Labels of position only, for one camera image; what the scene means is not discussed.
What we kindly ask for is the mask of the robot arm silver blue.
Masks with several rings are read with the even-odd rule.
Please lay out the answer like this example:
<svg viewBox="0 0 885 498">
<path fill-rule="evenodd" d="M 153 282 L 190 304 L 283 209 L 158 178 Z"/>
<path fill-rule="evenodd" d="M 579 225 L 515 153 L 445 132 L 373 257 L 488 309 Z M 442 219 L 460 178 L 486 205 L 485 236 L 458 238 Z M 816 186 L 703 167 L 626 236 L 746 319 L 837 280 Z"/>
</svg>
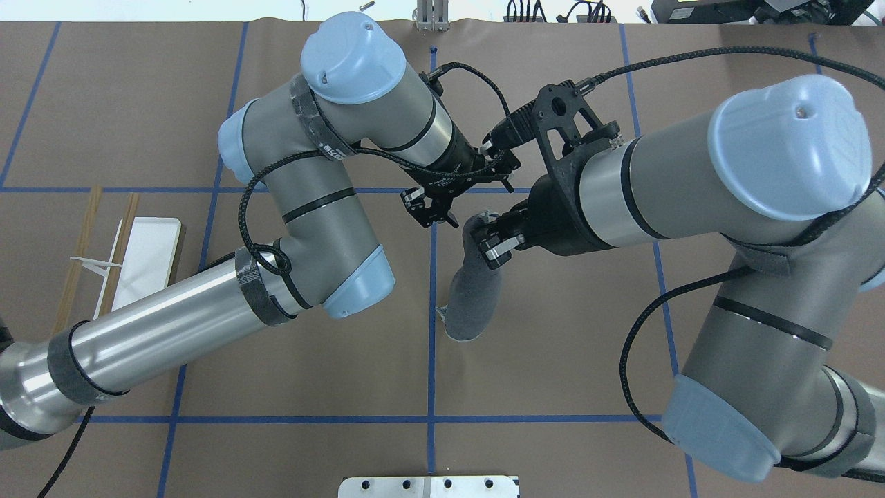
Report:
<svg viewBox="0 0 885 498">
<path fill-rule="evenodd" d="M 39 344 L 3 332 L 3 450 L 314 306 L 340 319 L 385 299 L 395 278 L 344 161 L 372 155 L 401 167 L 418 183 L 404 204 L 425 226 L 451 223 L 456 196 L 511 171 L 490 139 L 474 147 L 460 132 L 433 83 L 444 72 L 417 73 L 362 12 L 320 24 L 299 73 L 218 132 L 221 160 L 246 185 L 241 205 L 265 185 L 287 234 L 259 245 L 243 232 L 229 259 Z"/>
<path fill-rule="evenodd" d="M 734 247 L 674 378 L 667 441 L 730 478 L 777 464 L 825 478 L 883 474 L 883 391 L 827 365 L 862 291 L 883 284 L 883 192 L 853 96 L 825 75 L 743 91 L 714 110 L 611 145 L 588 105 L 540 91 L 532 126 L 548 168 L 526 201 L 475 231 L 490 267 L 512 251 L 606 251 L 718 234 Z"/>
</svg>

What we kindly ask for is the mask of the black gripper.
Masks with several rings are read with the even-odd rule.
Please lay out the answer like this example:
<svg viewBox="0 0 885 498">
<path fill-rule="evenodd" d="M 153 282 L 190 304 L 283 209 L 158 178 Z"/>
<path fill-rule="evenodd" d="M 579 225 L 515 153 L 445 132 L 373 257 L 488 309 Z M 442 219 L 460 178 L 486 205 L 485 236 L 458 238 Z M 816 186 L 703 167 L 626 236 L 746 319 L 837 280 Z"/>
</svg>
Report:
<svg viewBox="0 0 885 498">
<path fill-rule="evenodd" d="M 497 218 L 497 233 L 478 240 L 478 251 L 490 270 L 506 264 L 517 249 L 540 246 L 551 253 L 613 249 L 594 233 L 581 210 L 579 176 L 588 159 L 566 158 L 563 166 L 554 166 L 534 182 L 527 199 Z"/>
<path fill-rule="evenodd" d="M 423 190 L 403 190 L 400 198 L 408 214 L 421 227 L 430 228 L 436 223 L 433 199 L 454 199 L 465 190 L 478 183 L 509 183 L 510 174 L 521 167 L 521 161 L 512 151 L 504 151 L 496 164 L 488 160 L 477 148 L 471 146 L 460 129 L 455 127 L 451 142 L 440 158 L 423 166 L 423 170 L 414 171 L 413 179 Z M 446 223 L 459 228 L 451 210 L 452 201 L 437 201 L 437 223 Z M 484 210 L 475 215 L 476 224 L 472 229 L 473 240 L 501 240 L 501 231 L 497 221 L 500 212 Z"/>
</svg>

